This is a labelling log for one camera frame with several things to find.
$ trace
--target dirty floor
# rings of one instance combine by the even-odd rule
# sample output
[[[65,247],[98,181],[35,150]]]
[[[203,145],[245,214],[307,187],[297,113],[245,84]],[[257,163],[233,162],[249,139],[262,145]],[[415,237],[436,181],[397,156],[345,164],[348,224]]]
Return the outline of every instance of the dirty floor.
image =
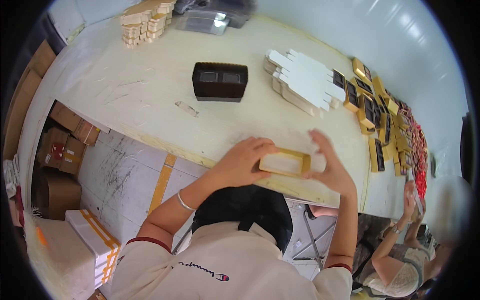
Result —
[[[81,208],[90,209],[123,245],[134,238],[146,219],[152,203],[166,201],[207,169],[147,146],[113,130],[101,132],[94,147],[88,147],[79,182]],[[303,220],[303,205],[287,200],[293,221],[293,235],[283,260],[293,264],[300,275],[313,279],[317,265],[313,260],[293,261],[292,256],[310,242]],[[173,247],[188,230],[193,214],[175,234]],[[314,237],[324,232],[336,218],[323,216],[309,220]],[[320,255],[326,255],[333,228],[317,241]],[[301,256],[314,255],[310,247]],[[100,289],[108,299],[111,285]]]

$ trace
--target hand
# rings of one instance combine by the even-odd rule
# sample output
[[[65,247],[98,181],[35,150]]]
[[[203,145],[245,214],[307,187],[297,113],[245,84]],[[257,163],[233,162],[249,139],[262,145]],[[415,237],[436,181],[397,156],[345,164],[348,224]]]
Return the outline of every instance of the hand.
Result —
[[[310,137],[312,137],[312,142],[319,146],[317,153],[322,153],[325,156],[327,164],[323,172],[311,171],[303,174],[303,177],[318,180],[329,189],[343,196],[351,194],[355,194],[356,196],[357,188],[355,187],[355,183],[340,160],[338,160],[330,141],[318,130],[311,130],[308,133]]]
[[[233,146],[206,175],[215,178],[219,189],[253,184],[270,177],[269,172],[253,167],[263,156],[276,152],[278,149],[272,140],[251,136]]]
[[[415,184],[413,180],[407,182],[403,188],[403,216],[408,218],[412,217],[413,212],[415,211],[415,198],[413,196],[413,189]]]

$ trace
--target flat gold cardboard blank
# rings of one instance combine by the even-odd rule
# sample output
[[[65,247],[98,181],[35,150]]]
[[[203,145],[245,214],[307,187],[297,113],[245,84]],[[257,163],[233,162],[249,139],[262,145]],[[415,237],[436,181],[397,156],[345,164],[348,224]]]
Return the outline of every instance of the flat gold cardboard blank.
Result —
[[[278,153],[267,154],[260,159],[260,170],[291,177],[301,177],[302,173],[310,171],[312,159],[309,154],[278,149]]]

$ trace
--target stack of cardboard blanks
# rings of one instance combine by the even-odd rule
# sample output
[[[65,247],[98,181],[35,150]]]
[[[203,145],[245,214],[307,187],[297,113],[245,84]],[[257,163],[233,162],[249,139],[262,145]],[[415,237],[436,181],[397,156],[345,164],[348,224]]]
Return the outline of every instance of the stack of cardboard blanks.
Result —
[[[345,77],[303,53],[269,50],[264,68],[272,75],[273,89],[311,116],[322,117],[345,101]]]
[[[127,8],[120,17],[122,41],[128,48],[153,42],[171,23],[176,0],[146,0]]]

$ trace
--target white t-shirt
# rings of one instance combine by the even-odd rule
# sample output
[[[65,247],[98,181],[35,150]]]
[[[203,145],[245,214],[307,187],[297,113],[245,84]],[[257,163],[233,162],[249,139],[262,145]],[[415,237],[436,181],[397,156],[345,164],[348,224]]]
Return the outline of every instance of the white t-shirt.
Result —
[[[131,240],[117,262],[112,299],[350,299],[347,268],[324,269],[310,281],[282,261],[272,235],[256,223],[238,231],[238,224],[200,227],[176,256],[158,240]]]

